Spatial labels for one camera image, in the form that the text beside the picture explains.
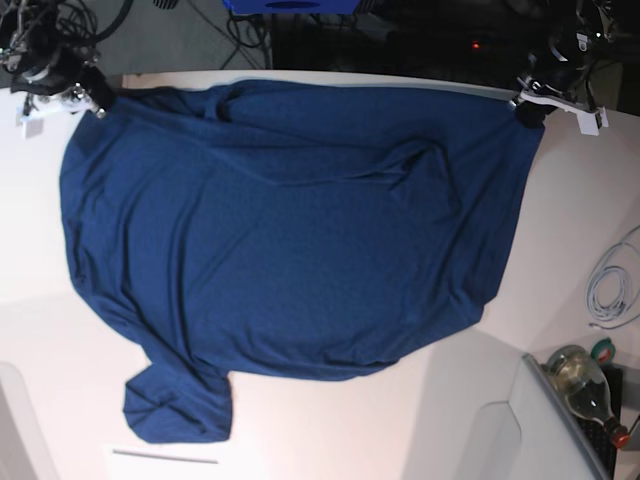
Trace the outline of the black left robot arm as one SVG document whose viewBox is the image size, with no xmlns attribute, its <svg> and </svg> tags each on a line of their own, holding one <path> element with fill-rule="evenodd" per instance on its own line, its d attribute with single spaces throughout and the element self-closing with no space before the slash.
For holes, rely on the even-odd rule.
<svg viewBox="0 0 640 480">
<path fill-rule="evenodd" d="M 591 79 L 599 66 L 639 62 L 639 3 L 543 1 L 541 8 L 544 30 L 529 50 L 510 104 L 527 128 L 562 110 L 576 117 L 582 134 L 597 136 L 608 119 Z"/>
</svg>

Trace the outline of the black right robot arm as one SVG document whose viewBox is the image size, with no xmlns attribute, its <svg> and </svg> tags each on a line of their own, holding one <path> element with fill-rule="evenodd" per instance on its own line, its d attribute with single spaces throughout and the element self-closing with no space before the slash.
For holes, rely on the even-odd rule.
<svg viewBox="0 0 640 480">
<path fill-rule="evenodd" d="M 132 5 L 123 2 L 99 30 L 84 1 L 1 3 L 1 69 L 10 76 L 9 90 L 24 95 L 20 121 L 58 112 L 106 115 L 116 95 L 97 66 L 98 44 L 116 32 Z"/>
</svg>

